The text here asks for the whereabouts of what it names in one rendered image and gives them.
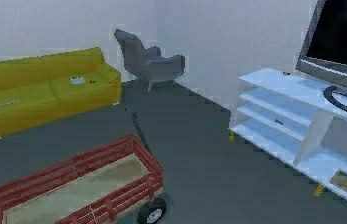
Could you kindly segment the yellow sofa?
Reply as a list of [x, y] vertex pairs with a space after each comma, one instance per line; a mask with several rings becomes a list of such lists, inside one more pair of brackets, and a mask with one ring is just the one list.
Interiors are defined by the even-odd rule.
[[[73, 85], [71, 77], [84, 84]], [[98, 47], [0, 61], [0, 137], [121, 101], [121, 73]]]

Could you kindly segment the olive square book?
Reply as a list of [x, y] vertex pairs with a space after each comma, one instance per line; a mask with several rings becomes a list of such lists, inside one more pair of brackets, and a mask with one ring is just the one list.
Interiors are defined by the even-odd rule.
[[347, 192], [347, 173], [338, 170], [330, 179], [330, 183]]

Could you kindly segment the red slatted wagon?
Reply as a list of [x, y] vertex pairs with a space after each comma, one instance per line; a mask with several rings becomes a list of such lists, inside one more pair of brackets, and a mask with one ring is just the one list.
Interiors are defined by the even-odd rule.
[[137, 133], [0, 185], [0, 224], [158, 224], [167, 211], [163, 168]]

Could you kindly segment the grey television set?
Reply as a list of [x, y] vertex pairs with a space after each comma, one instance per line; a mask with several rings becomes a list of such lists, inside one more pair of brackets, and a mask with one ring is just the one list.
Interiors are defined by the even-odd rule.
[[317, 0], [296, 69], [329, 82], [325, 99], [347, 112], [335, 98], [347, 97], [347, 0]]

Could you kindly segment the grey flat remote control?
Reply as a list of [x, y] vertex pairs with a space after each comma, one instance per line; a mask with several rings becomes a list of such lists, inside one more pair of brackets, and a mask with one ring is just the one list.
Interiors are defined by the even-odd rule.
[[9, 106], [9, 105], [17, 104], [17, 103], [20, 103], [20, 99], [0, 103], [0, 107]]

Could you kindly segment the white shelf unit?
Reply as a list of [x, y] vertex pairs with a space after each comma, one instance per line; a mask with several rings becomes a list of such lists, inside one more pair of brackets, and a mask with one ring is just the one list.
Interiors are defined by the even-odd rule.
[[316, 194], [327, 188], [347, 200], [330, 183], [338, 170], [347, 173], [347, 112], [325, 99], [327, 84], [270, 68], [242, 75], [237, 84], [230, 135], [317, 182]]

